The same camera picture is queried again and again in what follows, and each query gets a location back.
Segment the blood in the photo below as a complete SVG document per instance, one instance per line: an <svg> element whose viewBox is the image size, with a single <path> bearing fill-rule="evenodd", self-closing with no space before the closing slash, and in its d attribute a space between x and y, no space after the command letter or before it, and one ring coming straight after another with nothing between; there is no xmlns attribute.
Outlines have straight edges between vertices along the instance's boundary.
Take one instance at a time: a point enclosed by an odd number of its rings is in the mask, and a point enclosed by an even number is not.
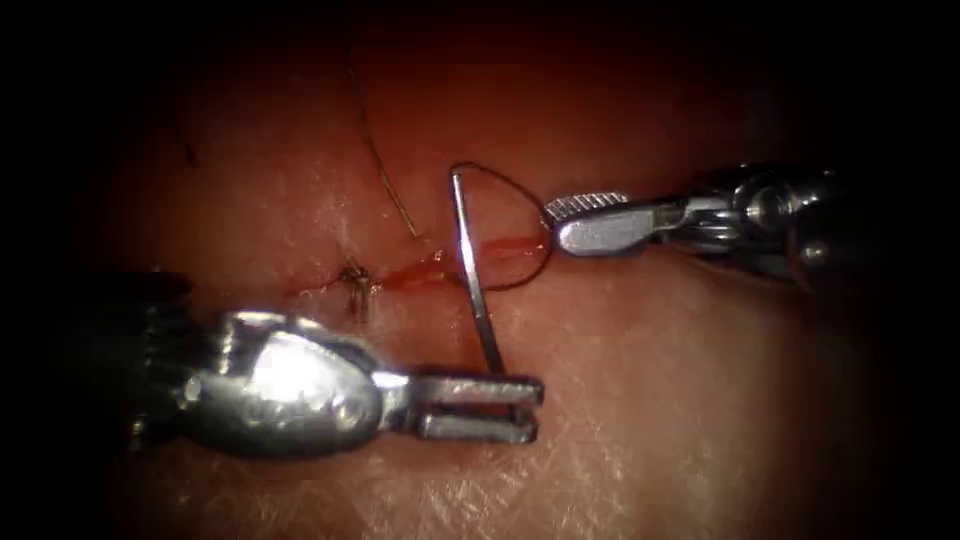
<svg viewBox="0 0 960 540"><path fill-rule="evenodd" d="M547 245L542 235L500 238L485 242L477 249L478 263L501 262L519 257L544 257ZM450 250L438 249L423 259L388 272L378 279L371 279L372 287L381 290L405 290L420 285L445 281L459 282L460 261ZM291 276L283 299L296 298L304 291L323 290L342 281L340 277L324 282L311 282L303 276Z"/></svg>

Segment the curved needle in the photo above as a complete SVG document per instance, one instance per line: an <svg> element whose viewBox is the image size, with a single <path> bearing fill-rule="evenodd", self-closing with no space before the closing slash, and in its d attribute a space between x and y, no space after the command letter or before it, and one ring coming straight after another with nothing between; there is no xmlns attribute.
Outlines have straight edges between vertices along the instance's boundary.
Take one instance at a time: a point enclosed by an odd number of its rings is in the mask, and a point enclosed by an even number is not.
<svg viewBox="0 0 960 540"><path fill-rule="evenodd" d="M483 290L480 288L480 276L477 274L477 261L473 253L473 243L470 240L470 231L467 228L467 205L463 198L460 168L450 170L450 184L453 188L453 202L457 216L457 236L460 245L460 258L463 261L463 270L467 278L467 289L470 293L470 306L473 309L473 322L477 325L480 335L480 346L487 359L487 366L491 373L506 373L503 357L497 347L497 338L493 333L493 324L490 322L490 313L487 303L483 299Z"/></svg>

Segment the silver metal jaw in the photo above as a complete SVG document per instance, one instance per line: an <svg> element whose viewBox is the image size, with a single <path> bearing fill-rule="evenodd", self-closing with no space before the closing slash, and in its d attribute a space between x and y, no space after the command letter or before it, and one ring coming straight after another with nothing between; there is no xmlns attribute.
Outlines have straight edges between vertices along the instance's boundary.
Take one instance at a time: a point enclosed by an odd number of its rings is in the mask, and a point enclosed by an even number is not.
<svg viewBox="0 0 960 540"><path fill-rule="evenodd" d="M395 431L425 439L529 443L543 384L529 377L405 373L365 342L277 313L230 314L222 354L177 389L186 433L229 453L312 457Z"/></svg>
<svg viewBox="0 0 960 540"><path fill-rule="evenodd" d="M830 171L760 164L715 171L694 196L629 200L621 193L585 193L545 209L554 218L556 247L574 257L629 256L651 243L667 244L721 266L799 281L791 264L797 257L789 253L798 235L791 228L838 193Z"/></svg>

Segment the metal instrument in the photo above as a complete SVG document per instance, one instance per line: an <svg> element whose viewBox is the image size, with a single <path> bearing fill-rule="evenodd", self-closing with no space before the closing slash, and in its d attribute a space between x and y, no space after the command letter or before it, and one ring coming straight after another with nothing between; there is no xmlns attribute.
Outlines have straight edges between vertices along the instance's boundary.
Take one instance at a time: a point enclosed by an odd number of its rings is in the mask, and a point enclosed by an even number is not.
<svg viewBox="0 0 960 540"><path fill-rule="evenodd" d="M361 446L383 431L423 439L529 443L537 423L471 407L543 403L528 377L411 374L361 340L299 317L236 312L220 354L171 389L184 434L252 457L313 457Z"/></svg>
<svg viewBox="0 0 960 540"><path fill-rule="evenodd" d="M711 263L817 289L853 272L867 281L884 254L864 204L832 171L756 164L713 171L687 196L623 193L550 201L556 247L574 257L679 248Z"/></svg>

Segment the skin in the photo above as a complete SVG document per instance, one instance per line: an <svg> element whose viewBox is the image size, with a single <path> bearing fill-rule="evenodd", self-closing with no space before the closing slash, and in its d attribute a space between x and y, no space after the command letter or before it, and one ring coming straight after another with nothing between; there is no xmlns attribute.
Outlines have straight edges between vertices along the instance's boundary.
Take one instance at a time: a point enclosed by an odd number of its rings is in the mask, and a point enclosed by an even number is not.
<svg viewBox="0 0 960 540"><path fill-rule="evenodd" d="M711 167L834 155L830 111L786 84L773 53L736 39L608 18L396 16L217 33L191 42L191 62L158 61L150 80L167 82L124 109L117 132L133 144L111 154L99 216L71 233L99 239L90 260L186 273L198 316L289 310L364 337L396 366L482 370L456 283L428 273L384 288L358 321L335 282L351 260L376 281L454 248L452 163L482 163L548 200L661 196ZM347 43L416 239L364 144ZM541 234L516 193L467 182L490 239ZM490 264L527 260L521 251ZM487 300L509 369L546 383L536 444L386 435L275 463L176 441L114 465L104 508L158 537L860 531L878 466L866 353L809 297L653 248L557 256Z"/></svg>

